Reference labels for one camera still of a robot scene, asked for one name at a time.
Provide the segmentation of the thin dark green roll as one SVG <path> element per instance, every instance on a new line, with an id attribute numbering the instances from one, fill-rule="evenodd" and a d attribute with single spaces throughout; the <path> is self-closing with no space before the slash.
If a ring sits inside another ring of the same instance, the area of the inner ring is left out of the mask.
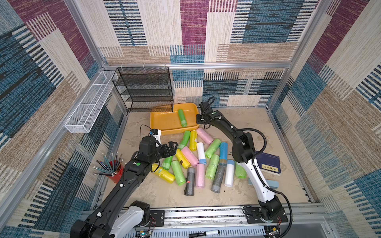
<path id="1" fill-rule="evenodd" d="M 187 127 L 188 123 L 187 123 L 184 111 L 182 109 L 178 109 L 177 112 L 178 112 L 178 117 L 179 117 L 181 126 Z"/>

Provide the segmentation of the large yellow bag roll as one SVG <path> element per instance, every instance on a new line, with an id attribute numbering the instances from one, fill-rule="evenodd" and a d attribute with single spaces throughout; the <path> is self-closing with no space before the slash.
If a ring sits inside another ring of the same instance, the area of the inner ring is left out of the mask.
<path id="1" fill-rule="evenodd" d="M 175 181 L 175 176 L 158 164 L 152 165 L 152 172 L 167 183 L 173 183 Z"/>

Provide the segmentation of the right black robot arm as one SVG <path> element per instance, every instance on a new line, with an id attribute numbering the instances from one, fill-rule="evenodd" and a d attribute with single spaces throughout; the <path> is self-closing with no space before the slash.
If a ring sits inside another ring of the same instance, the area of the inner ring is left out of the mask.
<path id="1" fill-rule="evenodd" d="M 285 199 L 287 197 L 269 187 L 258 165 L 257 156 L 267 146 L 265 135 L 256 129 L 239 129 L 231 124 L 221 112 L 211 108 L 200 107 L 196 122 L 199 125 L 210 125 L 219 129 L 231 140 L 233 159 L 245 169 L 256 190 L 261 219 L 266 223 L 277 222 L 277 218 L 284 214 L 284 208 L 277 195 L 279 194 Z M 264 145 L 259 151 L 255 150 L 253 136 L 250 134 L 252 131 L 261 135 L 264 140 Z"/>

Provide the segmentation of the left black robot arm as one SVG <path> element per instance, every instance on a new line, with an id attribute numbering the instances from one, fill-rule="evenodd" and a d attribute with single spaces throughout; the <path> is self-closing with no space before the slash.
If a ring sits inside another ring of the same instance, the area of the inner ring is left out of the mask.
<path id="1" fill-rule="evenodd" d="M 116 238 L 142 222 L 144 209 L 134 206 L 131 212 L 120 216 L 121 210 L 140 186 L 146 176 L 153 171 L 152 165 L 162 158 L 176 154 L 178 144 L 161 144 L 153 136 L 145 136 L 123 169 L 121 178 L 106 199 L 85 221 L 77 220 L 70 230 L 71 238 Z"/>

